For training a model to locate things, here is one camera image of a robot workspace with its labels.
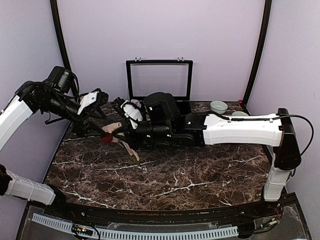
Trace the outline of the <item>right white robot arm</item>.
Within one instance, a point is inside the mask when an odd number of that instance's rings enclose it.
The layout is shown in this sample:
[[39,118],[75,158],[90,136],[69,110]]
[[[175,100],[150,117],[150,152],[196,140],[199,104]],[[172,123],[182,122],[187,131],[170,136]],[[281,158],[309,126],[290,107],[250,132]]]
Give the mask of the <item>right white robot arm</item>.
[[255,213],[266,217],[281,197],[290,172],[302,159],[292,116],[287,109],[260,116],[227,116],[216,112],[192,112],[177,103],[170,93],[156,92],[141,106],[116,98],[113,109],[126,123],[113,131],[115,137],[130,148],[177,145],[204,147],[216,144],[258,144],[270,146],[273,157],[263,200],[255,205]]

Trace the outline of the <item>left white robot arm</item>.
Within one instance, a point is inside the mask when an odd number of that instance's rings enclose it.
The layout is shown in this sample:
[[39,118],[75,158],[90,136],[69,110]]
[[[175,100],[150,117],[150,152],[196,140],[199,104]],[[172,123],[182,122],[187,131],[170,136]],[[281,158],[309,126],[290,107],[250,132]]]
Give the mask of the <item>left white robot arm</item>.
[[[68,120],[73,132],[81,137],[104,137],[105,132],[91,121],[105,119],[101,107],[109,95],[100,88],[80,93],[77,76],[70,70],[55,66],[42,81],[26,81],[0,111],[0,147],[7,143],[37,113],[57,116],[46,123]],[[0,194],[50,206],[60,218],[71,213],[65,195],[55,186],[20,176],[6,166],[0,166]]]

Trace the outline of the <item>striped brown beige sock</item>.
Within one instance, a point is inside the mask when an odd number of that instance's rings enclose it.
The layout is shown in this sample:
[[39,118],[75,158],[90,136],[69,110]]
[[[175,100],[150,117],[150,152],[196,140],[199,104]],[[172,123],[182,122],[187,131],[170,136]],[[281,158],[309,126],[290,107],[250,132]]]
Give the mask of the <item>striped brown beige sock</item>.
[[121,143],[128,152],[130,159],[136,165],[139,165],[141,163],[141,160],[138,153],[128,145],[128,143],[125,140],[125,135],[122,132],[116,132],[116,130],[120,130],[121,127],[122,123],[120,122],[114,122],[103,126],[102,130],[105,132],[105,135],[101,138],[101,141],[104,144]]

